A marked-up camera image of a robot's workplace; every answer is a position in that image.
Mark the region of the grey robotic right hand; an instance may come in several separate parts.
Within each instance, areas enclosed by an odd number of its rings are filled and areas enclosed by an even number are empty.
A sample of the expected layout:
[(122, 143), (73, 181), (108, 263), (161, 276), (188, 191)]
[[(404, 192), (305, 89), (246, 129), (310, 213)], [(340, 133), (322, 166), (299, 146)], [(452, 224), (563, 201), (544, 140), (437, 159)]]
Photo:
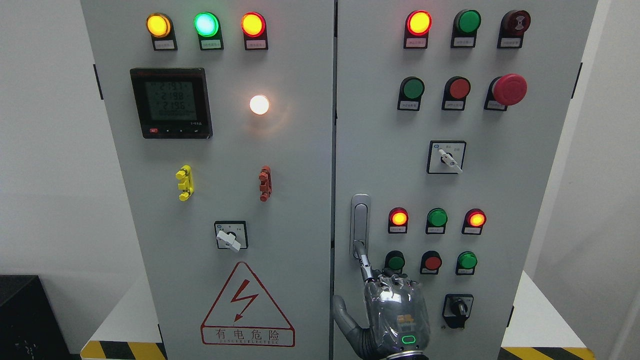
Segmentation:
[(373, 271), (367, 251), (356, 245), (364, 282), (368, 328), (348, 314), (345, 301), (333, 296), (333, 318), (355, 354), (362, 360), (382, 360), (404, 351), (423, 351), (430, 324), (421, 284), (391, 273)]

